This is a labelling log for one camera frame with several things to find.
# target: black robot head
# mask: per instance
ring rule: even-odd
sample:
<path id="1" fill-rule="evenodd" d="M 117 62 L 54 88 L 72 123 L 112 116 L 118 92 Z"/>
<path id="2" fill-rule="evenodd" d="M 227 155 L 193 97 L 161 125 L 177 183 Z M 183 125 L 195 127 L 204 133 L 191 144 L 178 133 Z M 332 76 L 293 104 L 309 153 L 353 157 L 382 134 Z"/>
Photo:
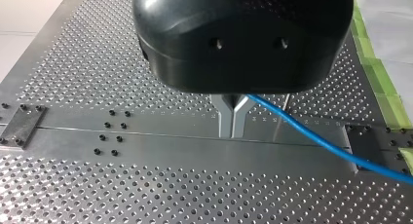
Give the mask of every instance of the black robot head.
<path id="1" fill-rule="evenodd" d="M 133 0 L 141 49 L 192 93 L 293 93 L 329 73 L 353 0 Z"/>

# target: bolt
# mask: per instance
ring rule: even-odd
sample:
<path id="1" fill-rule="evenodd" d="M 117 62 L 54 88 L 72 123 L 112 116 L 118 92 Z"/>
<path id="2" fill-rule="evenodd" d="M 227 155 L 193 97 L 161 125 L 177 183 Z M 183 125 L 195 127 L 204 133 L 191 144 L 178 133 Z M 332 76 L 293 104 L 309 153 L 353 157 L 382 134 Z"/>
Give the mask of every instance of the bolt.
<path id="1" fill-rule="evenodd" d="M 401 156 L 401 154 L 396 154 L 396 155 L 395 155 L 395 158 L 396 158 L 397 160 L 402 160 L 402 159 L 403 159 L 403 156 Z"/>
<path id="2" fill-rule="evenodd" d="M 15 144 L 16 145 L 21 145 L 23 143 L 23 141 L 19 138 L 15 139 Z"/>
<path id="3" fill-rule="evenodd" d="M 397 142 L 395 142 L 395 140 L 391 140 L 390 142 L 389 142 L 389 145 L 390 146 L 396 146 L 397 145 Z"/>
<path id="4" fill-rule="evenodd" d="M 364 126 L 362 129 L 364 132 L 369 132 L 371 130 L 370 126 Z"/>
<path id="5" fill-rule="evenodd" d="M 347 127 L 347 132 L 352 131 L 354 128 L 355 128 L 355 127 L 354 127 L 353 125 L 349 125 L 349 126 Z"/>

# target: mounting hole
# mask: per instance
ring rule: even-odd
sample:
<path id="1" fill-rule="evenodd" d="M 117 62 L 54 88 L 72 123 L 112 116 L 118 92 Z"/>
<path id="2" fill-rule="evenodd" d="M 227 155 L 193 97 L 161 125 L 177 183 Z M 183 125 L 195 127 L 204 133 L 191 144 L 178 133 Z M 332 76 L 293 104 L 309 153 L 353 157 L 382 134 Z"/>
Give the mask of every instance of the mounting hole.
<path id="1" fill-rule="evenodd" d="M 278 37 L 274 40 L 273 44 L 274 49 L 276 50 L 285 50 L 288 48 L 288 39 L 284 37 Z"/>
<path id="2" fill-rule="evenodd" d="M 211 39 L 209 40 L 209 45 L 210 45 L 212 48 L 214 48 L 214 49 L 216 49 L 216 50 L 218 50 L 218 51 L 221 50 L 221 49 L 222 49 L 222 46 L 223 46 L 222 40 L 219 39 L 219 38 L 217 38 L 217 37 L 211 38 Z"/>

